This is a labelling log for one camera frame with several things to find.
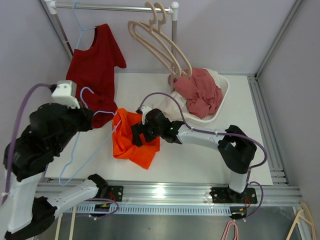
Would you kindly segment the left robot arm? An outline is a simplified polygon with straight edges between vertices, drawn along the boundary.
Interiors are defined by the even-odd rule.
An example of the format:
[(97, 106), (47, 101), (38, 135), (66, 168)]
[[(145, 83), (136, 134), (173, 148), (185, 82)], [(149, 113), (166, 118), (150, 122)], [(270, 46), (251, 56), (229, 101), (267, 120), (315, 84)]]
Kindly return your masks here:
[(76, 133), (93, 129), (94, 112), (84, 107), (69, 108), (46, 103), (29, 116), (30, 124), (8, 144), (3, 158), (6, 174), (11, 176), (13, 209), (4, 238), (26, 240), (47, 230), (60, 213), (86, 201), (107, 197), (108, 183), (92, 174), (81, 184), (57, 196), (36, 197), (36, 189), (46, 167), (59, 157)]

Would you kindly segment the white t shirt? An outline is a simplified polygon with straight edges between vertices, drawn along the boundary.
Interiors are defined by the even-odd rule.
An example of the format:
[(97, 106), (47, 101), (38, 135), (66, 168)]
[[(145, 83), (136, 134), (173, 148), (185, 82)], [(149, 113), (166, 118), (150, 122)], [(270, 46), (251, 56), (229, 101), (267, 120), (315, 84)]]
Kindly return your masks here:
[(179, 108), (182, 113), (189, 113), (187, 108), (187, 100), (183, 98), (175, 89), (170, 95), (171, 97), (165, 97), (160, 103), (155, 103), (152, 107), (160, 109), (164, 115), (171, 120), (182, 120)]

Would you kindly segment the pink t shirt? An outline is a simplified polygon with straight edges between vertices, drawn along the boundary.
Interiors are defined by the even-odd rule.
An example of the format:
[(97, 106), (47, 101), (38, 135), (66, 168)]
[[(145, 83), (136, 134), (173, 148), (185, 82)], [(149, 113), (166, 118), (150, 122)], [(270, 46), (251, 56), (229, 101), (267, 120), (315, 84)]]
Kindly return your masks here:
[(175, 79), (173, 88), (186, 99), (189, 113), (200, 119), (216, 114), (223, 101), (222, 89), (204, 68), (193, 68), (190, 77)]

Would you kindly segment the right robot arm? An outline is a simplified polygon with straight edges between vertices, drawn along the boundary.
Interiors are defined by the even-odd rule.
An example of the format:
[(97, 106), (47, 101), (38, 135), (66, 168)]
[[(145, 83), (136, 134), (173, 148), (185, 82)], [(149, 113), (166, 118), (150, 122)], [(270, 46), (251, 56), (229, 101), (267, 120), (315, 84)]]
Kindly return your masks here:
[(160, 137), (170, 144), (191, 144), (216, 150), (230, 169), (230, 183), (227, 196), (232, 202), (240, 202), (245, 196), (249, 167), (257, 146), (235, 125), (222, 132), (207, 128), (195, 129), (187, 123), (171, 121), (157, 108), (142, 114), (142, 120), (133, 124), (132, 143), (142, 147), (143, 141), (150, 143)]

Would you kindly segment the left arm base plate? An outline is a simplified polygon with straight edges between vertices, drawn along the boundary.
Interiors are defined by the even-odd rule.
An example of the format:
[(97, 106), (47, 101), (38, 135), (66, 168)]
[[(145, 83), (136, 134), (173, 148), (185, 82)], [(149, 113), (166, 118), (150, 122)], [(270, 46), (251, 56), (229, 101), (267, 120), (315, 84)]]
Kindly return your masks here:
[(97, 195), (91, 199), (109, 199), (116, 202), (122, 202), (124, 187), (122, 185), (109, 185), (106, 189), (99, 190)]

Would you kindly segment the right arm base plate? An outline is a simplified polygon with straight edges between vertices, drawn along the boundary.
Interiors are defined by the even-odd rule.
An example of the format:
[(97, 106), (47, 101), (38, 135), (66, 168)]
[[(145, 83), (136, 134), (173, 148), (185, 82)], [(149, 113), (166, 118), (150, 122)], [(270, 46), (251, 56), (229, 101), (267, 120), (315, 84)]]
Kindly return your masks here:
[(251, 204), (258, 203), (256, 190), (252, 187), (246, 187), (242, 193), (229, 187), (212, 187), (209, 194), (215, 204), (244, 204), (245, 200), (249, 200)]

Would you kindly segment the beige wooden hanger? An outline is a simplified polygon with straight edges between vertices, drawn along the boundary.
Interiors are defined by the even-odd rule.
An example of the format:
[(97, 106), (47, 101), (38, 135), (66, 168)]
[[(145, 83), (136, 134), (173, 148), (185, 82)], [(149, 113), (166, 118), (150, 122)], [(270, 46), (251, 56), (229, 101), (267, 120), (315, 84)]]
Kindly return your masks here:
[[(145, 38), (136, 36), (136, 40), (140, 42), (151, 54), (153, 54), (169, 71), (171, 79), (179, 78), (181, 76), (189, 78), (192, 75), (192, 66), (176, 44), (176, 40), (170, 39), (162, 32), (162, 25), (167, 21), (166, 11), (162, 3), (146, 2), (145, 7), (149, 7), (153, 13), (153, 19), (149, 20), (149, 24), (139, 23), (139, 27), (145, 30), (151, 37), (153, 37), (164, 50), (161, 50)], [(176, 58), (178, 54), (187, 66), (187, 71), (183, 70)]]
[(130, 20), (127, 23), (129, 34), (136, 40), (136, 36), (143, 37), (144, 39), (148, 40), (153, 45), (157, 46), (162, 51), (164, 50), (163, 47), (152, 37), (150, 36), (144, 29), (140, 28), (139, 24), (149, 24), (145, 22), (133, 21)]

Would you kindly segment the orange t shirt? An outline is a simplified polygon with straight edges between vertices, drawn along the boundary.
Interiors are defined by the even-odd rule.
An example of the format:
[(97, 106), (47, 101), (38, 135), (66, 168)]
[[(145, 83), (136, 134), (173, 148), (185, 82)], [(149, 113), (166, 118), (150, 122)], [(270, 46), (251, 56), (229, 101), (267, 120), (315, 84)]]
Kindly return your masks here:
[(133, 144), (133, 133), (131, 126), (142, 121), (142, 116), (138, 113), (129, 112), (124, 108), (119, 108), (112, 120), (113, 157), (116, 159), (130, 160), (143, 169), (149, 169), (156, 153), (160, 151), (160, 138), (157, 137), (151, 142), (146, 142), (141, 136), (142, 146)]

